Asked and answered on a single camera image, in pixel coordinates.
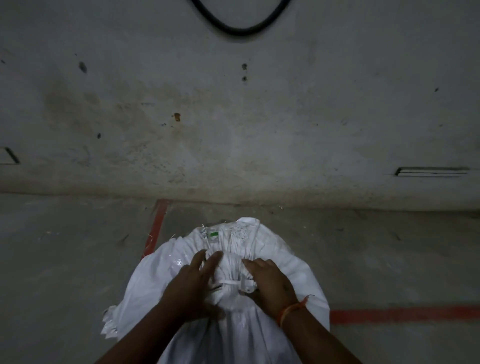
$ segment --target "person's left hand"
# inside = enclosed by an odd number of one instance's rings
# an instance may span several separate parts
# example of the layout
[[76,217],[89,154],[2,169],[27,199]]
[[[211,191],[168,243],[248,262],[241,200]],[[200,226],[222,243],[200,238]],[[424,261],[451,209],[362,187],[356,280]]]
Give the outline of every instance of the person's left hand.
[[215,272],[223,252],[213,253],[200,270],[205,260],[206,250],[200,250],[190,265],[184,265],[177,276],[172,279],[163,292],[159,303],[171,308],[171,311],[180,316],[183,321],[193,321],[203,317],[222,319],[223,310],[210,303],[206,303],[208,280]]

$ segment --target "curved black pipe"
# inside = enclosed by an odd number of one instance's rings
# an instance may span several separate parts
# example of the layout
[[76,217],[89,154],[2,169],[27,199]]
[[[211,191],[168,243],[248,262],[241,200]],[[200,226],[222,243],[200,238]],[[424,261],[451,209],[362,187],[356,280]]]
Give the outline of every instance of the curved black pipe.
[[234,28],[218,20],[205,7],[205,5],[202,4],[200,0],[191,1],[194,4],[195,8],[197,8],[197,10],[200,12],[201,15],[203,15],[206,20],[208,20],[215,28],[221,30],[224,33],[227,33],[230,36],[252,36],[254,34],[260,33],[262,30],[271,25],[290,3],[290,0],[281,0],[275,10],[273,10],[273,12],[265,20],[258,23],[257,25],[248,28]]

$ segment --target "orange bracelet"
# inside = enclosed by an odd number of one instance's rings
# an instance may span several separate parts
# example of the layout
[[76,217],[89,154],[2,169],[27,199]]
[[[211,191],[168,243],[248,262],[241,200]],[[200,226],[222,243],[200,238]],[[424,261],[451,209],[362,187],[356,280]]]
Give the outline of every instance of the orange bracelet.
[[290,306],[285,307],[282,311],[280,311],[280,313],[276,317],[276,323],[280,326],[280,328],[282,327],[283,320],[285,320],[285,317],[290,312],[306,306],[309,296],[311,296],[311,294],[309,294],[308,296],[305,296],[305,298],[301,302],[291,304]]

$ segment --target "crumpled white plastic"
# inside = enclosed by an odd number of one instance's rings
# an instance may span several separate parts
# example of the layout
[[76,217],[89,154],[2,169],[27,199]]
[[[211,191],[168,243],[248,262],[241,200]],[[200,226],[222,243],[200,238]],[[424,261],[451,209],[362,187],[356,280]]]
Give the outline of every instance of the crumpled white plastic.
[[207,257],[217,250],[224,252],[211,282],[220,287],[207,300],[221,306],[226,318],[183,325],[159,363],[300,363],[275,321],[251,299],[239,294],[239,289],[256,289],[242,258],[272,259],[292,282],[299,300],[312,295],[307,308],[325,328],[330,328],[327,300],[309,266],[259,220],[240,218],[233,223],[196,228],[146,256],[132,274],[122,302],[105,313],[102,333],[106,338],[120,340],[125,336],[158,303],[180,268],[201,249],[207,249]]

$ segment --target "white wall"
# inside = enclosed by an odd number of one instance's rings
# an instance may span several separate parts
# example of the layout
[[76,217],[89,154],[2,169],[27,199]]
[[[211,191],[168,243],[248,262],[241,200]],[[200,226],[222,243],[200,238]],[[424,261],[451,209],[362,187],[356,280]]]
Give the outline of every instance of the white wall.
[[[276,3],[205,0],[236,26]],[[292,0],[246,41],[187,0],[11,0],[1,14],[0,145],[21,161],[0,166],[2,192],[480,207],[476,170],[393,176],[479,167],[477,1]]]

